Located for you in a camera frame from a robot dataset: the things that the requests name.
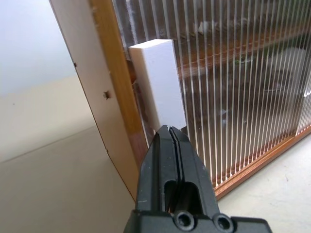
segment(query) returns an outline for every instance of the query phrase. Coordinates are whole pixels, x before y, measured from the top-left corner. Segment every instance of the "screw hole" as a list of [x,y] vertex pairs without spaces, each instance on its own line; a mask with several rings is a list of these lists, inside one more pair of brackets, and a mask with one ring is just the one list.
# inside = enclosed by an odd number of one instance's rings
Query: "screw hole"
[[224,214],[218,214],[214,216],[213,218],[214,225],[216,228],[223,233],[233,233],[234,226],[232,220],[224,215]]
[[185,210],[174,213],[174,223],[176,227],[183,231],[191,231],[194,228],[194,218],[192,214]]
[[230,222],[224,217],[220,217],[218,219],[218,224],[224,230],[228,230],[230,228]]
[[185,214],[181,214],[178,216],[178,223],[181,225],[181,226],[184,226],[184,227],[187,227],[191,224],[191,220],[190,218],[185,215]]

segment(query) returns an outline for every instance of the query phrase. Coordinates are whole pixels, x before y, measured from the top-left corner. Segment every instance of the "gray floor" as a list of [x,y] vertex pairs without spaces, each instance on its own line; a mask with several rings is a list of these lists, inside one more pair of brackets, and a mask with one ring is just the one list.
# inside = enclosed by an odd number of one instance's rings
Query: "gray floor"
[[[311,232],[311,136],[220,202],[274,232]],[[0,164],[1,233],[121,233],[134,201],[96,128]]]

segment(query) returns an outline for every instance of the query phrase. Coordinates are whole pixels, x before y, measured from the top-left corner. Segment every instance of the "clear ribbed panel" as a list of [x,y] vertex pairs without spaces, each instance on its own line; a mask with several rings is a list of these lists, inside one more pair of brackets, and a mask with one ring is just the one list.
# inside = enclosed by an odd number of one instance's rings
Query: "clear ribbed panel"
[[302,100],[302,109],[296,135],[306,130],[311,125],[311,69],[309,67],[306,88]]
[[310,123],[310,0],[113,3],[127,59],[131,45],[174,41],[183,131],[214,186]]

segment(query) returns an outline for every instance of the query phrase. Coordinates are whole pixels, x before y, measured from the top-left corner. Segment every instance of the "white wall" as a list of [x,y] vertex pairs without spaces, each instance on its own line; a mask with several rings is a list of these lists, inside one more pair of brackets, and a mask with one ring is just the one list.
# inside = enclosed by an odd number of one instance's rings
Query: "white wall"
[[0,6],[2,162],[95,122],[49,1]]
[[0,96],[75,75],[48,0],[0,4]]

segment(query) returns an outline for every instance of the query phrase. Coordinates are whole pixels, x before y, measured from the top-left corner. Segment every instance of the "white block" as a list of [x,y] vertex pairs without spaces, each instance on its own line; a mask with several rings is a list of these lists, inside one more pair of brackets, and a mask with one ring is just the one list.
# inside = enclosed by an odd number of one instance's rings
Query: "white block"
[[151,40],[129,49],[151,127],[185,127],[173,41]]

